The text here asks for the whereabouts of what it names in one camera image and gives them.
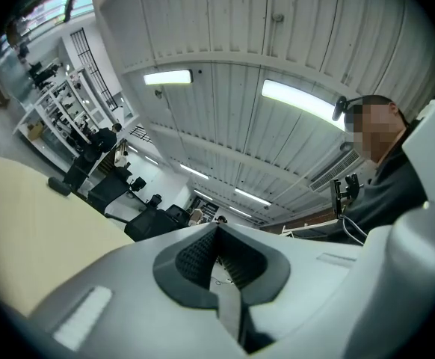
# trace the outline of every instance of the black jacket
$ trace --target black jacket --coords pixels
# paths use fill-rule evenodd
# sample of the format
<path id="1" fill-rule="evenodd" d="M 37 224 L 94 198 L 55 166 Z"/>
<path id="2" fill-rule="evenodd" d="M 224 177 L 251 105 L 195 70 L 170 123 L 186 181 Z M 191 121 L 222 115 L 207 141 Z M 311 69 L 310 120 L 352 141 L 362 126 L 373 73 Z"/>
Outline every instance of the black jacket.
<path id="1" fill-rule="evenodd" d="M 84 156 L 86 160 L 98 160 L 102 153 L 107 153 L 116 144 L 116 133 L 108 128 L 100 129 L 98 132 L 88 137 L 91 144 L 85 148 Z"/>
<path id="2" fill-rule="evenodd" d="M 420 179 L 402 150 L 402 144 L 417 124 L 414 121 L 409 125 L 378 167 L 374 178 L 360 188 L 357 198 L 344 210 L 344 214 L 366 233 L 375 227 L 393 224 L 406 211 L 427 200 Z M 359 236 L 348 221 L 345 226 L 353 235 Z M 341 221 L 335 231 L 343 233 Z"/>

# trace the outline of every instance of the white shelving unit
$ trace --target white shelving unit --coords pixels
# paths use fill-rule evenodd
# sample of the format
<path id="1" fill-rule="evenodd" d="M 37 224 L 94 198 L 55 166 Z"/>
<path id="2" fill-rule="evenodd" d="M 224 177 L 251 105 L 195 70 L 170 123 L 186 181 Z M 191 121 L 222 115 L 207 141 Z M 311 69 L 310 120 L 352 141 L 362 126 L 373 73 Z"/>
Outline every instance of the white shelving unit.
<path id="1" fill-rule="evenodd" d="M 89 143 L 89 139 L 82 132 L 79 125 L 74 122 L 75 120 L 82 119 L 83 116 L 86 115 L 89 118 L 88 128 L 96 131 L 98 131 L 99 128 L 110 127 L 112 124 L 109 116 L 105 112 L 105 108 L 102 107 L 106 104 L 97 98 L 93 88 L 87 83 L 87 79 L 84 77 L 86 73 L 87 71 L 83 67 L 68 73 L 68 76 L 63 79 L 62 82 L 59 82 L 44 93 L 29 110 L 27 110 L 13 131 L 13 133 L 22 133 L 40 153 L 62 171 L 68 171 L 71 165 L 62 158 L 62 156 L 65 156 L 63 153 L 67 153 L 67 151 L 70 152 L 70 160 L 79 156 L 77 149 L 67 142 L 67 133 L 74 130 L 84 142 Z M 55 92 L 57 91 L 63 92 L 63 94 L 59 93 L 58 96 L 55 96 Z M 77 110 L 78 112 L 74 118 L 72 118 L 72 115 L 64 108 L 65 105 L 69 104 L 72 104 L 70 108 L 73 108 L 73 111 Z M 53 113 L 54 118 L 51 118 L 49 113 Z M 61 129 L 55 125 L 57 119 L 60 120 Z M 54 150 L 52 145 L 49 145 L 49 142 L 47 143 L 45 139 L 37 138 L 31 141 L 28 138 L 30 132 L 28 125 L 31 123 L 36 125 L 39 121 L 44 125 L 44 129 L 49 129 L 53 137 L 57 138 L 59 143 L 63 144 L 65 149 L 61 150 L 62 156 L 60 156 L 58 150 Z"/>

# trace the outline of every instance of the black mesh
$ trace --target black mesh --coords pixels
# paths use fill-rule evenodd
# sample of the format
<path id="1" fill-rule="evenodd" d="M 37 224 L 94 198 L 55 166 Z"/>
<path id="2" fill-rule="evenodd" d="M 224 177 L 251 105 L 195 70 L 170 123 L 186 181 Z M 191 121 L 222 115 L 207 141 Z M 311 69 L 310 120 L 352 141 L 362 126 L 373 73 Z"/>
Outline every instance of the black mesh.
<path id="1" fill-rule="evenodd" d="M 268 267 L 264 254 L 231 234 L 220 230 L 218 240 L 219 257 L 239 289 L 260 277 Z"/>
<path id="2" fill-rule="evenodd" d="M 166 210 L 166 214 L 168 214 L 171 218 L 175 219 L 183 227 L 188 226 L 190 215 L 186 210 L 181 209 L 179 206 L 171 205 Z"/>
<path id="3" fill-rule="evenodd" d="M 217 247 L 216 231 L 213 230 L 181 250 L 176 257 L 179 273 L 196 285 L 208 289 L 212 266 L 218 255 Z"/>
<path id="4" fill-rule="evenodd" d="M 125 226 L 125 233 L 133 241 L 138 242 L 176 229 L 177 223 L 169 218 L 163 210 L 148 207 Z"/>

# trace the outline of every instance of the cable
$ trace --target cable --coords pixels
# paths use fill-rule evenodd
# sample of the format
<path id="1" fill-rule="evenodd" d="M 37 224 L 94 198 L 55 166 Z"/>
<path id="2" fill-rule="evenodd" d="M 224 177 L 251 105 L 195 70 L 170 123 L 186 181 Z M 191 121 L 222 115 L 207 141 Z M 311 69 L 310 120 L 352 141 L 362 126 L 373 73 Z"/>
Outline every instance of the cable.
<path id="1" fill-rule="evenodd" d="M 354 221 L 352 221 L 348 216 L 342 214 L 342 217 L 344 219 L 347 219 L 351 223 L 351 225 L 354 226 L 354 229 L 357 230 L 359 233 L 361 233 L 364 237 L 366 238 L 368 237 L 367 234 L 365 234 L 363 230 L 360 227 L 358 227 L 357 224 Z"/>
<path id="2" fill-rule="evenodd" d="M 211 278 L 215 280 L 215 283 L 216 283 L 218 286 L 220 286 L 221 284 L 234 284 L 233 282 L 221 282 L 220 280 L 218 280 L 218 279 L 215 278 L 215 277 L 211 277 Z"/>
<path id="3" fill-rule="evenodd" d="M 354 237 L 352 234 L 349 233 L 349 231 L 347 230 L 347 227 L 345 227 L 345 219 L 342 219 L 342 227 L 344 227 L 344 231 L 345 233 L 350 236 L 355 242 L 359 243 L 360 245 L 364 245 L 361 241 L 359 241 L 359 239 L 357 239 L 356 237 Z"/>

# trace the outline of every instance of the corrugated metal ceiling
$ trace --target corrugated metal ceiling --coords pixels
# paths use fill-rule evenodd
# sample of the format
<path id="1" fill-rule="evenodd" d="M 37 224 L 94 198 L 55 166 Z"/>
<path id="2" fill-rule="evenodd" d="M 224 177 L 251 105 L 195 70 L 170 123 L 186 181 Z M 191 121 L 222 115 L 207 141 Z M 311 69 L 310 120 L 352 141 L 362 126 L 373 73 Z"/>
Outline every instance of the corrugated metal ceiling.
<path id="1" fill-rule="evenodd" d="M 179 161 L 214 177 L 195 179 L 200 190 L 243 206 L 263 221 L 330 204 L 328 193 L 308 188 L 309 176 L 333 161 L 346 140 L 332 125 L 264 98 L 260 93 L 265 79 L 327 102 L 342 94 L 382 94 L 410 118 L 434 93 L 435 33 L 411 0 L 96 3 L 111 33 L 107 46 L 116 52 L 111 60 L 132 88 L 127 96 L 148 124 L 175 131 L 148 129 L 160 152 L 172 164 Z M 193 84 L 144 84 L 143 74 L 177 69 L 191 69 Z M 178 132 L 222 149 L 198 147 L 199 142 L 183 141 Z M 253 160 L 238 161 L 227 150 Z M 270 174 L 252 161 L 288 175 Z M 293 180 L 287 178 L 297 181 L 303 174 L 286 191 Z M 235 187 L 270 201 L 279 197 L 266 210 L 236 197 Z"/>

